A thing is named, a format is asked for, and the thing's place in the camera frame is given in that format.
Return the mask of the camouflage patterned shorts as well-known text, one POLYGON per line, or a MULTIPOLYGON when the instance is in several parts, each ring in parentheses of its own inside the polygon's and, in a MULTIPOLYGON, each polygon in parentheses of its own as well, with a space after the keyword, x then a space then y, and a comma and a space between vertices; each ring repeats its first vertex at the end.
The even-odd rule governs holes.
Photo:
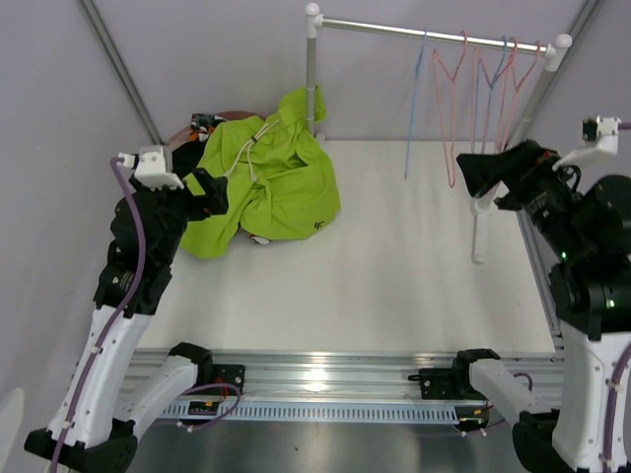
POLYGON ((273 132, 276 124, 256 114, 196 113, 191 116, 189 139, 192 165, 227 182, 228 210, 208 220, 191 223, 181 248, 198 258, 223 255, 237 233, 245 233, 257 244, 270 239, 256 226, 270 220, 265 210, 255 212, 269 196, 274 174, 273 132))

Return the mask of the lime green shorts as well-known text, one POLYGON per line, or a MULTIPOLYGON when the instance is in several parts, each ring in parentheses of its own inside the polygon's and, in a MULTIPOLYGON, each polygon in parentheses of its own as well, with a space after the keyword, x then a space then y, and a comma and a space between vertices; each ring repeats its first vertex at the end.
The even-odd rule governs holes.
POLYGON ((287 94, 275 113, 219 123, 198 161, 228 180, 229 209, 187 226, 180 246, 218 258, 238 231, 268 240, 305 239, 341 208, 333 164, 307 125, 307 92, 287 94))

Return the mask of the pink hanger with black shorts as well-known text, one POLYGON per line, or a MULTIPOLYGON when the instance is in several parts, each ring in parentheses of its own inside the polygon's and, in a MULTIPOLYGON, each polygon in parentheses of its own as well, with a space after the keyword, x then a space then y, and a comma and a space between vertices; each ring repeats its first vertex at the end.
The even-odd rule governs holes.
POLYGON ((456 186, 456 86, 468 48, 467 32, 462 31, 461 35, 462 47, 453 68, 448 66, 438 48, 433 49, 431 56, 439 130, 449 188, 456 186))

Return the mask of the light blue hanger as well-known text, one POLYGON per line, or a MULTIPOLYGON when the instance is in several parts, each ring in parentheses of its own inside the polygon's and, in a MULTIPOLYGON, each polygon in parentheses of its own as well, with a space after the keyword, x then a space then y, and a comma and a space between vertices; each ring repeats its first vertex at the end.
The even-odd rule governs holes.
POLYGON ((409 115, 408 132, 407 132, 406 149, 405 149, 405 162, 404 162, 404 179, 405 180, 407 180, 409 176, 411 144, 412 144, 413 134, 414 134, 415 126, 416 126, 417 101, 418 101, 418 95, 420 91, 424 52, 425 52, 425 47, 427 44, 427 30, 425 30, 423 33, 424 35, 423 35, 422 43, 418 52, 417 60, 415 63, 415 69, 414 69, 414 84, 413 84, 413 91, 412 91, 412 96, 411 96, 410 115, 409 115))

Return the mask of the pink hanger with navy shorts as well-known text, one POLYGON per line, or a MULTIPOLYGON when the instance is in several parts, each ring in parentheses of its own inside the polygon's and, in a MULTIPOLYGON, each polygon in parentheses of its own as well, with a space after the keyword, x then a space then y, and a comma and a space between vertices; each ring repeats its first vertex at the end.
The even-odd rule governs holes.
MULTIPOLYGON (((508 65, 509 56, 513 50, 513 46, 509 46, 508 40, 508 53, 507 58, 504 62, 503 69, 508 65)), ((489 92, 489 88, 487 85, 487 80, 491 79, 493 75, 489 73, 488 67, 484 60, 484 55, 482 53, 482 49, 476 46, 473 49, 472 57, 471 57, 471 102, 470 102, 470 150, 472 152, 476 151, 476 137, 477 137, 477 120, 478 120, 478 109, 479 109, 479 99, 480 99, 480 90, 481 83, 484 82, 489 92)))

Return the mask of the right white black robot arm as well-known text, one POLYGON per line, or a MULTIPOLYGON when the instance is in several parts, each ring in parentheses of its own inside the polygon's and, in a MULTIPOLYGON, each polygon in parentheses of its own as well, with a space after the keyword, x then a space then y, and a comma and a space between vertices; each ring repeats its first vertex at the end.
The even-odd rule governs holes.
POLYGON ((565 360, 556 408, 537 401, 498 359, 453 369, 452 390, 492 401, 529 472, 628 471, 629 177, 608 174, 581 192, 580 168, 531 140, 456 161, 472 197, 504 185, 497 207, 525 213, 553 250, 557 261, 548 278, 565 360))

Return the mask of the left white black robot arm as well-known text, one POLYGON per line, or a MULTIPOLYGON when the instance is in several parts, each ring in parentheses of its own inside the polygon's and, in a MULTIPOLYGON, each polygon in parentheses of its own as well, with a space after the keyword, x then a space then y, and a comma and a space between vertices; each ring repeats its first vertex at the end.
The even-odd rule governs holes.
POLYGON ((26 452, 75 472, 124 472, 141 438, 164 409, 188 390, 213 384, 212 354, 180 342, 161 370, 127 399, 119 396, 134 351, 172 279, 187 225, 228 211, 228 180, 194 169, 182 186, 151 190, 120 181, 113 236, 94 296, 84 352, 67 394, 49 424, 28 434, 26 452))

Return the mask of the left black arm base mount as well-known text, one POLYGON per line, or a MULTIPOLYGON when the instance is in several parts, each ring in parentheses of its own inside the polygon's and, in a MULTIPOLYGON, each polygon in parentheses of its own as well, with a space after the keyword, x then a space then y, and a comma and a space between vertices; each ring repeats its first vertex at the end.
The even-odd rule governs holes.
POLYGON ((182 395, 235 396, 245 386, 245 365, 218 364, 204 382, 198 381, 182 395))

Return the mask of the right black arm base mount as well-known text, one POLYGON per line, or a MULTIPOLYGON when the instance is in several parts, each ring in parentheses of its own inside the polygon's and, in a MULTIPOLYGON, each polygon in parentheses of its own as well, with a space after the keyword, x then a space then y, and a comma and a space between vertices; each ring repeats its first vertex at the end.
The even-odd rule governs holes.
POLYGON ((419 385, 425 400, 483 401, 483 394, 475 390, 469 379, 470 366, 480 360, 500 360, 501 357, 488 348, 462 350, 456 353, 449 368, 420 369, 407 377, 419 385))

